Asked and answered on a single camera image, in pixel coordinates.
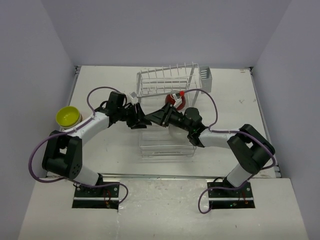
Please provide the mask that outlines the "dark red bowl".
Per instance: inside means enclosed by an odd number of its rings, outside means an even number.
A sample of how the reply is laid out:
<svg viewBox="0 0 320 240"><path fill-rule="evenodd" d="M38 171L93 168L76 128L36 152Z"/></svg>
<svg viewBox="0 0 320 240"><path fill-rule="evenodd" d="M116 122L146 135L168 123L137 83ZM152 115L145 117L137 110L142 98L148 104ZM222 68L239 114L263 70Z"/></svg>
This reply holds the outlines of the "dark red bowl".
<svg viewBox="0 0 320 240"><path fill-rule="evenodd" d="M180 95L179 93L168 94L165 97L165 103L171 104L178 111L182 110L186 105L186 98L184 95Z"/></svg>

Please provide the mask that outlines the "beige flower pattern bowl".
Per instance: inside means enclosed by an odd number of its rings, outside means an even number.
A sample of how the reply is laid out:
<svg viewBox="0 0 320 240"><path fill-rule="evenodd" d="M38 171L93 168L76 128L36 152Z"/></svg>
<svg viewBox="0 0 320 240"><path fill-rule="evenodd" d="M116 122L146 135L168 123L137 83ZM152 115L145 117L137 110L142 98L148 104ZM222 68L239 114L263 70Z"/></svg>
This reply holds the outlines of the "beige flower pattern bowl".
<svg viewBox="0 0 320 240"><path fill-rule="evenodd" d="M169 125L168 131L170 136L173 140L179 142L179 143L188 143L188 131L181 129L177 126L174 126L172 124Z"/></svg>

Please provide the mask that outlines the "cream speckled bowl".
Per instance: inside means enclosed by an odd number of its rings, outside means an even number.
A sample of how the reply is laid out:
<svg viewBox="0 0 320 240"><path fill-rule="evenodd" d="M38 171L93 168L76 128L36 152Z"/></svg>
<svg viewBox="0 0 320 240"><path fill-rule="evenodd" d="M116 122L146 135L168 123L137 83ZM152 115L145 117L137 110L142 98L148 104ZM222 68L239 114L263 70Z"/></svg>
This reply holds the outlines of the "cream speckled bowl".
<svg viewBox="0 0 320 240"><path fill-rule="evenodd" d="M62 126L61 128L64 129L64 130L68 130L68 129L71 129L71 128L75 127L76 125L78 125L82 121L83 121L83 116L80 114L79 118L78 118L78 120L76 122L74 122L70 126Z"/></svg>

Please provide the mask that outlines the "lime green bowl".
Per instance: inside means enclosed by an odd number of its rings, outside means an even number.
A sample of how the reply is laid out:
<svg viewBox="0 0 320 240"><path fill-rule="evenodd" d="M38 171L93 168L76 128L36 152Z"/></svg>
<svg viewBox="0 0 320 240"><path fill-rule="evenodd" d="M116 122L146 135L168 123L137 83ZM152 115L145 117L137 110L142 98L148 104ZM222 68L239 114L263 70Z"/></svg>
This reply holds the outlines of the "lime green bowl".
<svg viewBox="0 0 320 240"><path fill-rule="evenodd" d="M55 116L57 124L63 128L72 127L80 120L80 118L81 114L74 106L66 106L61 108Z"/></svg>

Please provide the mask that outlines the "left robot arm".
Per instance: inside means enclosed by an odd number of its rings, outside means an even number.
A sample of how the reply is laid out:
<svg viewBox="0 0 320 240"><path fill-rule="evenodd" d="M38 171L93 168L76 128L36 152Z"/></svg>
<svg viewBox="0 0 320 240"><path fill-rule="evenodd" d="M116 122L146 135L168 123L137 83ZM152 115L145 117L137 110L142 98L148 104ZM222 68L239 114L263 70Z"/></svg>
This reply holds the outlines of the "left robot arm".
<svg viewBox="0 0 320 240"><path fill-rule="evenodd" d="M42 168L70 181L86 186L92 196L103 193L101 175L83 164L83 147L100 132L117 122L125 122L133 130L145 129L152 123L145 119L139 103L125 103L124 93L112 91L105 106L93 110L86 120L73 129L53 131L47 141Z"/></svg>

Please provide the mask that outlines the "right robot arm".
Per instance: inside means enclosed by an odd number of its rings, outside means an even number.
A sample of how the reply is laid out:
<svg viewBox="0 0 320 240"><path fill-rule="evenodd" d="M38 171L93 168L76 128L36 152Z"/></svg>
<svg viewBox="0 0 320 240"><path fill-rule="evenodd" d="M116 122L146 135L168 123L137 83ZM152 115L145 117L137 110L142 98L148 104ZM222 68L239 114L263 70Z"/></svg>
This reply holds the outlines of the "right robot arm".
<svg viewBox="0 0 320 240"><path fill-rule="evenodd" d="M189 107L181 113L171 105L165 105L144 118L162 127L172 125L187 131L187 138L193 146L230 149L238 164L223 180L223 191L227 196L235 196L245 182L276 164L274 147L250 124L238 130L213 130L202 123L197 108Z"/></svg>

